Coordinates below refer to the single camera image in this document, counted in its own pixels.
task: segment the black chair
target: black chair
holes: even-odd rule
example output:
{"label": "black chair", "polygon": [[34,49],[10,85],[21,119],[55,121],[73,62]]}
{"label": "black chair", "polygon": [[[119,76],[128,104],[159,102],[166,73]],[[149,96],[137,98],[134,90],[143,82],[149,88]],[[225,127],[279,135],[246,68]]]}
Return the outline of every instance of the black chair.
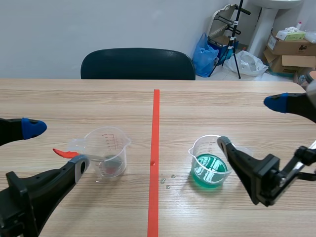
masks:
{"label": "black chair", "polygon": [[192,60],[177,51],[114,48],[90,53],[81,65],[82,79],[195,80]]}

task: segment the metal stand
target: metal stand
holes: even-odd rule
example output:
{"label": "metal stand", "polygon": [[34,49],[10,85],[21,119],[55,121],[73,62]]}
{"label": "metal stand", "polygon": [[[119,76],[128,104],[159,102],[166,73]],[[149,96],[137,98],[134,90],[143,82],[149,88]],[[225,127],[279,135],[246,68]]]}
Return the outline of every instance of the metal stand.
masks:
{"label": "metal stand", "polygon": [[[236,68],[237,68],[237,72],[238,72],[238,77],[239,77],[239,79],[241,79],[241,76],[240,76],[240,73],[239,73],[239,68],[238,68],[238,63],[237,63],[237,59],[236,59],[236,31],[237,31],[237,26],[238,26],[238,21],[239,21],[239,17],[240,17],[240,13],[241,12],[244,12],[244,13],[246,13],[247,15],[250,15],[250,12],[249,11],[247,11],[247,10],[245,10],[245,9],[242,9],[242,4],[243,4],[243,0],[240,0],[240,4],[239,4],[239,6],[237,6],[237,8],[238,8],[238,12],[237,12],[237,17],[236,17],[236,20],[234,21],[234,23],[233,23],[233,26],[234,26],[234,28],[233,28],[233,30],[232,30],[232,36],[231,36],[231,38],[230,38],[230,40],[229,40],[229,44],[228,44],[228,47],[227,47],[227,49],[226,49],[226,52],[223,54],[223,56],[218,60],[219,62],[223,59],[223,57],[225,56],[225,58],[224,58],[224,61],[223,61],[223,63],[222,63],[222,66],[224,66],[224,62],[225,62],[225,60],[226,60],[226,58],[227,58],[227,54],[228,54],[228,51],[230,50],[230,49],[232,49],[233,50],[233,54],[234,54],[234,58],[235,58],[235,63],[236,63]],[[217,63],[216,65],[215,65],[215,67],[213,68],[213,70],[212,70],[212,72],[211,72],[211,74],[209,75],[209,77],[212,75],[212,73],[214,72],[214,70],[216,69],[216,67],[218,66],[219,64]]]}

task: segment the sink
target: sink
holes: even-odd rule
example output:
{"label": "sink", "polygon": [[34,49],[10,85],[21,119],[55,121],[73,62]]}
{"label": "sink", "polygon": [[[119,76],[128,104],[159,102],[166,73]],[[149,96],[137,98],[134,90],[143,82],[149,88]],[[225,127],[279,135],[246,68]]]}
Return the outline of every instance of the sink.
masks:
{"label": "sink", "polygon": [[289,9],[298,6],[303,0],[250,0],[253,4],[273,9]]}
{"label": "sink", "polygon": [[297,7],[303,1],[304,0],[250,0],[251,3],[262,7],[262,11],[248,47],[248,52],[260,58],[266,47],[278,10]]}

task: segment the wooden table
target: wooden table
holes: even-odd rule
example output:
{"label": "wooden table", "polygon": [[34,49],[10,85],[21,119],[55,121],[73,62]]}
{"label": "wooden table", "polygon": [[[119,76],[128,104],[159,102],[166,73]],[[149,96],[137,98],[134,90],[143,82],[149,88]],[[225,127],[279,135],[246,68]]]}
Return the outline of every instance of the wooden table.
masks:
{"label": "wooden table", "polygon": [[160,89],[160,237],[312,237],[316,234],[316,186],[297,181],[275,206],[254,206],[233,172],[223,187],[203,190],[190,177],[187,150],[205,134],[228,136],[256,158],[268,153],[283,167],[316,126],[263,105],[268,95],[303,92],[289,82],[128,81],[1,79],[2,118],[47,123],[35,139],[1,147],[0,189],[5,174],[28,177],[66,162],[52,148],[101,126],[117,126],[132,139],[128,165],[118,180],[95,183],[88,170],[56,208],[42,237],[146,237],[153,90]]}

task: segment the measuring cup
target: measuring cup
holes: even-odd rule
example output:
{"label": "measuring cup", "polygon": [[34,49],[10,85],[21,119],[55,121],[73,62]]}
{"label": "measuring cup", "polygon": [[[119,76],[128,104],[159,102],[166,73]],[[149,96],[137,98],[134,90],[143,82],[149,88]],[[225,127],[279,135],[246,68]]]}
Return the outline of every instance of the measuring cup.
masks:
{"label": "measuring cup", "polygon": [[119,128],[101,127],[83,139],[71,141],[68,150],[88,155],[99,178],[112,178],[125,170],[126,147],[130,143],[131,140]]}
{"label": "measuring cup", "polygon": [[232,172],[224,153],[217,145],[220,136],[206,135],[198,138],[189,154],[192,156],[191,173],[194,180],[207,188],[223,184]]}

